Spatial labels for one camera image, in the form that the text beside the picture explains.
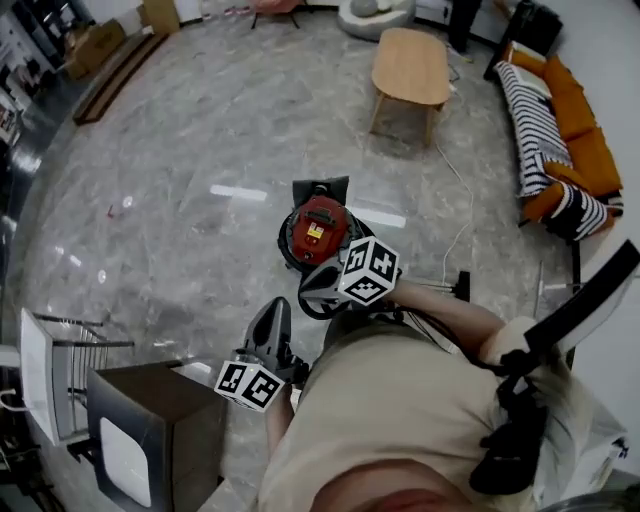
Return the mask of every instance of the black and white striped throw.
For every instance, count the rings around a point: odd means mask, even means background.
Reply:
[[[569,167],[573,164],[560,137],[549,101],[519,83],[513,68],[513,64],[504,61],[495,66],[516,130],[520,154],[520,196],[531,197],[555,181],[545,173],[545,161],[556,161]]]
[[[566,240],[582,240],[595,233],[607,220],[607,208],[573,185],[562,185],[558,207],[542,218],[547,229]]]

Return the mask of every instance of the oval table top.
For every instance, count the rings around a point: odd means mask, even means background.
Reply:
[[[372,79],[391,98],[440,105],[450,95],[447,48],[425,32],[387,29],[380,38]]]

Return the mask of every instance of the wooden step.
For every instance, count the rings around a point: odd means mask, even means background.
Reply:
[[[166,34],[134,36],[118,56],[113,68],[96,83],[87,98],[76,109],[73,115],[75,123],[80,126],[99,121],[129,79],[167,37]]]

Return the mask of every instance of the person's arm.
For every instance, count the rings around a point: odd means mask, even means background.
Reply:
[[[396,287],[385,298],[440,320],[457,336],[462,351],[476,357],[482,356],[483,344],[505,326],[500,318],[481,306],[402,279],[398,279]]]
[[[271,458],[293,419],[291,386],[289,384],[282,388],[282,391],[275,397],[265,414],[269,458]]]

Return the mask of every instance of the white handle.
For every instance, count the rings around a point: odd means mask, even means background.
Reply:
[[[7,405],[4,403],[4,400],[2,399],[2,397],[4,395],[15,395],[16,394],[16,390],[15,389],[5,389],[4,391],[0,391],[0,406],[4,407],[5,409],[7,409],[8,411],[11,412],[26,412],[29,410],[28,407],[12,407],[10,405]]]

